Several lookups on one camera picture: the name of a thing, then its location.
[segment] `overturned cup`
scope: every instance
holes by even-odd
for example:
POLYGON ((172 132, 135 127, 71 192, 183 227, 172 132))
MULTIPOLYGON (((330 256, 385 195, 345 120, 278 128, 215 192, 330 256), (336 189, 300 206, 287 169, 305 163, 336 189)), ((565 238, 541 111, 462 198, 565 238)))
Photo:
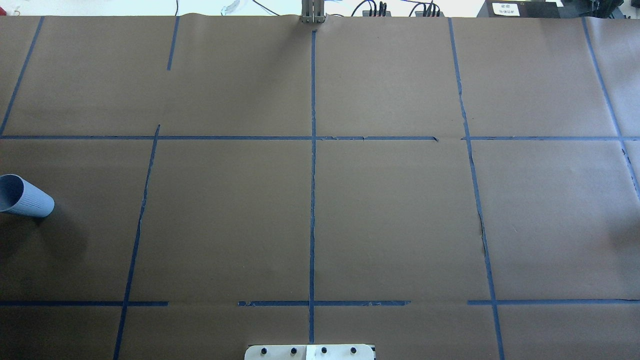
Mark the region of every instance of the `overturned cup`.
POLYGON ((20 176, 0 176, 0 213, 43 218, 51 214, 54 206, 51 196, 20 176))

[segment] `metal bracket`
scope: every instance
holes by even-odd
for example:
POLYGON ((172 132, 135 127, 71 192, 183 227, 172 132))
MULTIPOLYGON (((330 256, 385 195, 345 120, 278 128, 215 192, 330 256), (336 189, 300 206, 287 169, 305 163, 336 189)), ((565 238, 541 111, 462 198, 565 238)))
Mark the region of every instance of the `metal bracket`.
POLYGON ((375 360, 372 345, 254 345, 244 360, 375 360))
POLYGON ((320 24, 325 20, 324 0, 302 0, 302 14, 300 15, 300 21, 307 24, 320 24))

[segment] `black box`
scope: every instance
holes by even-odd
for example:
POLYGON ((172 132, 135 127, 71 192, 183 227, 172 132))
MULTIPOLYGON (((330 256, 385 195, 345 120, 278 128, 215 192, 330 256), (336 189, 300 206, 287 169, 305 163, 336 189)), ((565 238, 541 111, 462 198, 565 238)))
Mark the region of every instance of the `black box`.
POLYGON ((556 3, 546 3, 543 1, 486 0, 482 8, 480 8, 477 17, 541 17, 560 19, 560 13, 558 12, 556 3), (495 13, 493 4, 495 4, 497 8, 502 8, 505 15, 495 13))

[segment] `white label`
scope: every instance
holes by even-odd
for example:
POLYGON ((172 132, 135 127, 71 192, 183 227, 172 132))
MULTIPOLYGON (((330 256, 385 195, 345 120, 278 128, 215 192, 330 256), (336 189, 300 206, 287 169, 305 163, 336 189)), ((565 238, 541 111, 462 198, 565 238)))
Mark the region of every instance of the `white label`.
POLYGON ((492 5, 493 13, 495 15, 520 16, 520 12, 518 11, 518 4, 492 3, 492 5))

